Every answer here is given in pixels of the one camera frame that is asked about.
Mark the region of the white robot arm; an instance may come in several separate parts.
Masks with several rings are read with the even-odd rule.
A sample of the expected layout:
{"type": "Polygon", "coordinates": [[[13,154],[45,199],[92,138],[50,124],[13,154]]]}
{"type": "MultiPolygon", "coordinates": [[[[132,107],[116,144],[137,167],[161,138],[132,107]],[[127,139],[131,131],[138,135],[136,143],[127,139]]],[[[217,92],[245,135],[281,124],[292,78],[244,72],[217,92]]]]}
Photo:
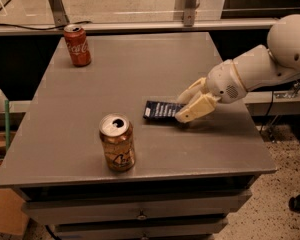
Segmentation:
{"type": "Polygon", "coordinates": [[[230,104],[249,92],[300,78],[300,15],[281,18],[269,30],[267,44],[213,67],[177,101],[184,107],[175,118],[191,122],[212,113],[219,103],[230,104]]]}

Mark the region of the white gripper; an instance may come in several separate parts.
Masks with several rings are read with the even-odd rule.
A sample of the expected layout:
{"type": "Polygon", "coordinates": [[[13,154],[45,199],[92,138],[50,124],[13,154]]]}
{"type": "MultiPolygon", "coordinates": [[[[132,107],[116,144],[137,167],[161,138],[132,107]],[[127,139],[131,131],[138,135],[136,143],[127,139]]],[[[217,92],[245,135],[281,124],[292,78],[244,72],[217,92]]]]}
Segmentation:
{"type": "Polygon", "coordinates": [[[184,107],[176,113],[175,118],[181,123],[191,122],[213,112],[218,101],[230,104],[246,95],[247,90],[234,62],[226,60],[215,66],[206,78],[199,78],[177,97],[177,102],[184,104],[184,107]]]}

